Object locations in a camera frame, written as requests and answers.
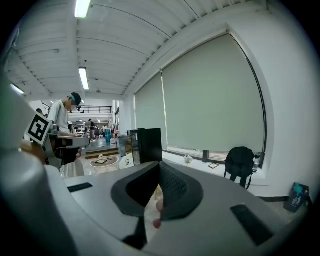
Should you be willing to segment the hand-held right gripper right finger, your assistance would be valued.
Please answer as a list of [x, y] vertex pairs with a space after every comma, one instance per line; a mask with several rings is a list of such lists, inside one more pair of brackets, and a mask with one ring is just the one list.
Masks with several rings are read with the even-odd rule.
[[260, 198], [222, 176], [171, 161], [168, 165], [198, 180], [203, 199], [186, 218], [164, 221], [147, 252], [156, 256], [260, 256], [267, 246], [257, 246], [231, 211], [247, 206], [269, 229], [278, 234], [285, 222]]

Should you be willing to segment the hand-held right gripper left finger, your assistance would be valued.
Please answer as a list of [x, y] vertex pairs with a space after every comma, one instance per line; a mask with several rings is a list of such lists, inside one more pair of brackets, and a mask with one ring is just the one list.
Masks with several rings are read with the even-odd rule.
[[159, 250], [160, 231], [145, 215], [159, 182], [159, 163], [66, 179], [78, 250]]

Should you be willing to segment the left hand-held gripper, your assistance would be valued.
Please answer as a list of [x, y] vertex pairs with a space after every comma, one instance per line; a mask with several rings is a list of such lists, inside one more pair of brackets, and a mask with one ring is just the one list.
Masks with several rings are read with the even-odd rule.
[[54, 150], [56, 142], [61, 143], [63, 148], [82, 148], [90, 145], [89, 138], [58, 136], [59, 127], [37, 111], [34, 112], [34, 117], [26, 128], [25, 135], [41, 148], [46, 164], [62, 163]]

